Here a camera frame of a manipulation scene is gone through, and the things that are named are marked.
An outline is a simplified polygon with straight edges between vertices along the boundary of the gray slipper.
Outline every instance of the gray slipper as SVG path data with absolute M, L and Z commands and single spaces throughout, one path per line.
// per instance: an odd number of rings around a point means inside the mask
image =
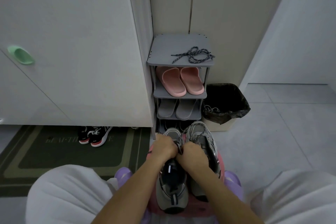
M 180 103 L 176 109 L 176 118 L 179 120 L 189 119 L 196 102 L 197 100 L 195 99 L 180 99 Z
M 159 119 L 170 118 L 175 110 L 177 99 L 161 99 L 161 104 L 157 110 L 157 116 Z

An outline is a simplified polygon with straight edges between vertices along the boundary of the gray sneaker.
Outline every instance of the gray sneaker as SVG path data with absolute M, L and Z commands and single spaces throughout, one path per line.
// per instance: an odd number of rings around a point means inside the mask
M 203 149 L 209 160 L 209 167 L 221 176 L 221 167 L 218 160 L 218 152 L 215 141 L 208 127 L 202 121 L 193 122 L 187 129 L 187 142 L 198 144 Z M 208 199 L 201 187 L 193 180 L 190 181 L 192 194 L 200 201 L 208 202 Z
M 170 136 L 180 148 L 181 133 L 176 128 L 169 128 L 164 133 Z M 180 164 L 171 158 L 162 167 L 156 181 L 156 200 L 160 209 L 167 214 L 182 212 L 188 204 L 187 174 Z

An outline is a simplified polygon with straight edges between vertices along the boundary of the pink slipper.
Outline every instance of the pink slipper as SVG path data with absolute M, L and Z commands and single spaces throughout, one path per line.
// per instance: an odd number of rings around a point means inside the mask
M 180 71 L 177 67 L 158 66 L 156 68 L 156 75 L 168 93 L 173 97 L 179 98 L 187 93 L 180 79 Z
M 204 92 L 204 86 L 199 77 L 197 67 L 181 67 L 179 70 L 181 80 L 190 94 L 200 95 Z

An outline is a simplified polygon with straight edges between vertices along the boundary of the green mat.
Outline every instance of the green mat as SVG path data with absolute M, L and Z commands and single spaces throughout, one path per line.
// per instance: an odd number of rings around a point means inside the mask
M 150 128 L 113 127 L 100 147 L 80 144 L 77 129 L 22 126 L 0 154 L 0 197 L 27 196 L 37 178 L 62 165 L 91 167 L 107 180 L 120 167 L 134 173 L 146 160 Z

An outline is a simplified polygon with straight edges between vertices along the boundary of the black trash bag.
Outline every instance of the black trash bag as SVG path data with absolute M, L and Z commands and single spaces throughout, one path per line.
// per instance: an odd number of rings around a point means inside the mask
M 207 85 L 207 98 L 202 103 L 202 115 L 205 119 L 222 125 L 233 118 L 244 117 L 250 110 L 249 103 L 236 85 Z

